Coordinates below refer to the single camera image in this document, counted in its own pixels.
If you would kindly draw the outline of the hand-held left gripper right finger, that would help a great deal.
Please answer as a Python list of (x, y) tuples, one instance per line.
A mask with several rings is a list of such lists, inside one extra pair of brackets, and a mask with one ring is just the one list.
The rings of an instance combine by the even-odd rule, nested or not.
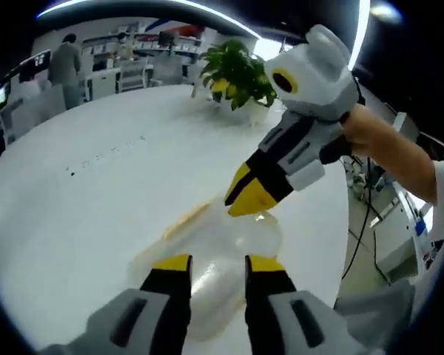
[(275, 258), (245, 256), (245, 323), (253, 354), (384, 354), (357, 341), (347, 322), (298, 291)]

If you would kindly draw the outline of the person's right hand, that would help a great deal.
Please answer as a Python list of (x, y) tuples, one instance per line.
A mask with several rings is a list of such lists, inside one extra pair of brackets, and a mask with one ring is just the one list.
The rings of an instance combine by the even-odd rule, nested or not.
[(342, 123), (343, 133), (351, 144), (353, 153), (359, 156), (370, 157), (373, 147), (374, 133), (377, 131), (380, 118), (368, 107), (355, 104)]

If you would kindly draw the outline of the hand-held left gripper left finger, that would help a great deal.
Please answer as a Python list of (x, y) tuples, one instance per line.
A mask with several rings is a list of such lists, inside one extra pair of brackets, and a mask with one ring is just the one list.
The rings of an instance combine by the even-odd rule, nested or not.
[(41, 354), (181, 354), (191, 320), (192, 256), (157, 261), (140, 288), (95, 311), (85, 332)]

